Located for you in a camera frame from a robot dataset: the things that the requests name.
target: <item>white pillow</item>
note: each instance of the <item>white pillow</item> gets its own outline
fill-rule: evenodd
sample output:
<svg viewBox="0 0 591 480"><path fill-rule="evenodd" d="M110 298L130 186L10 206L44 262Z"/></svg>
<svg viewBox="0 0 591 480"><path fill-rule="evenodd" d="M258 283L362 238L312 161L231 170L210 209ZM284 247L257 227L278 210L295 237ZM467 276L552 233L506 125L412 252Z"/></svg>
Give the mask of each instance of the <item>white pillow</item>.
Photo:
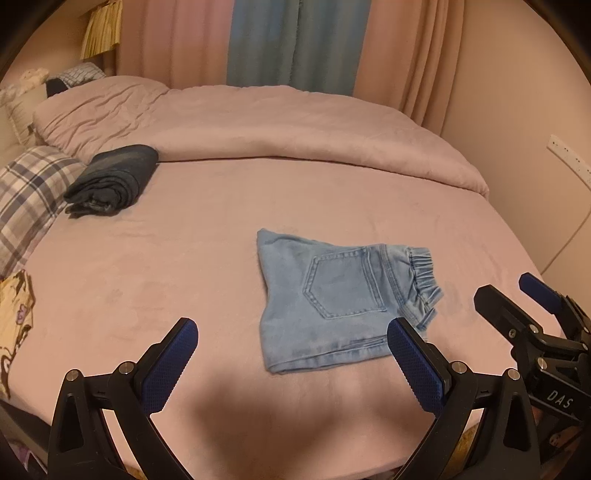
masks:
<svg viewBox="0 0 591 480"><path fill-rule="evenodd" d="M47 99L47 89L45 84L39 85L27 93L23 93L12 102L8 102L6 107L17 132L17 137L21 145L25 147L35 147L40 145L37 136L33 131L33 112L37 105Z"/></svg>
<svg viewBox="0 0 591 480"><path fill-rule="evenodd" d="M25 151L17 138L5 106L0 106L0 170Z"/></svg>

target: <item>striped pillow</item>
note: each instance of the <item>striped pillow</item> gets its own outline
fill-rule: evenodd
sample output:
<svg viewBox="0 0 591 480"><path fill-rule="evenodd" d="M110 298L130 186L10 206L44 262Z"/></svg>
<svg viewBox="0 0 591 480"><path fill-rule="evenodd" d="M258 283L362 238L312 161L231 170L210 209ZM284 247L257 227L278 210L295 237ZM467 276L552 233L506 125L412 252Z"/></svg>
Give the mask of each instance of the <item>striped pillow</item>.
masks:
<svg viewBox="0 0 591 480"><path fill-rule="evenodd" d="M20 270L64 208L85 165L54 147L32 147L0 171L0 277Z"/></svg>

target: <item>blue grip pad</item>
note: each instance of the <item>blue grip pad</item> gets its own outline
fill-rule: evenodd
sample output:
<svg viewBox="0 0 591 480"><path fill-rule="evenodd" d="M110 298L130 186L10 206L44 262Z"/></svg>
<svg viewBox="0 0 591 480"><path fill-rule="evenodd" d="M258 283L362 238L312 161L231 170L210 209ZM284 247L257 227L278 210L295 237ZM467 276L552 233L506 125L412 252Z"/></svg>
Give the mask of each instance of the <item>blue grip pad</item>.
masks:
<svg viewBox="0 0 591 480"><path fill-rule="evenodd" d="M397 320L388 325L388 346L423 410L439 416L444 405L443 382Z"/></svg>
<svg viewBox="0 0 591 480"><path fill-rule="evenodd" d="M156 413L164 408L174 386L197 348L198 337L197 325L190 320L183 325L168 348L162 352L142 383L141 402L146 415Z"/></svg>
<svg viewBox="0 0 591 480"><path fill-rule="evenodd" d="M562 310L560 295L531 273L524 273L520 276L519 288L552 315L556 315Z"/></svg>

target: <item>pink bed sheet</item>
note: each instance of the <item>pink bed sheet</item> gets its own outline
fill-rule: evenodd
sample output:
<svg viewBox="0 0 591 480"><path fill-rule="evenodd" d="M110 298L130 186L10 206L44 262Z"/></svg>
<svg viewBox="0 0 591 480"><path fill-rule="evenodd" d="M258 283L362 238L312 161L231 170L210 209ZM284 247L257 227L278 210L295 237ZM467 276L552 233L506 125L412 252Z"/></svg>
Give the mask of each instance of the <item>pink bed sheet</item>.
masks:
<svg viewBox="0 0 591 480"><path fill-rule="evenodd" d="M69 369L113 371L188 316L199 325L199 347L152 419L196 479L353 479L402 464L433 417L393 358L266 372L260 228L336 245L430 248L444 297L429 341L476 372L515 365L510 345L474 310L482 285L559 333L519 292L519 275L535 267L479 193L318 161L167 163L136 205L112 218L60 215L32 254L37 303L10 373L16 400L51 421ZM114 437L133 464L121 433Z"/></svg>

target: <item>pink curtain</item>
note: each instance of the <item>pink curtain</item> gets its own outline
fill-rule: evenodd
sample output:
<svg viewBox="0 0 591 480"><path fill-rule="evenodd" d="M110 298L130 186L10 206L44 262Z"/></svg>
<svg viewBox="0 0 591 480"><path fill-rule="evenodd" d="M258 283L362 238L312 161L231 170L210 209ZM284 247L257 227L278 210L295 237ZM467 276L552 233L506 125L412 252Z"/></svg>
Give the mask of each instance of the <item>pink curtain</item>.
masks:
<svg viewBox="0 0 591 480"><path fill-rule="evenodd" d="M372 0L353 95L441 133L463 16L464 0Z"/></svg>
<svg viewBox="0 0 591 480"><path fill-rule="evenodd" d="M226 83L233 0L125 0L119 75L172 88Z"/></svg>

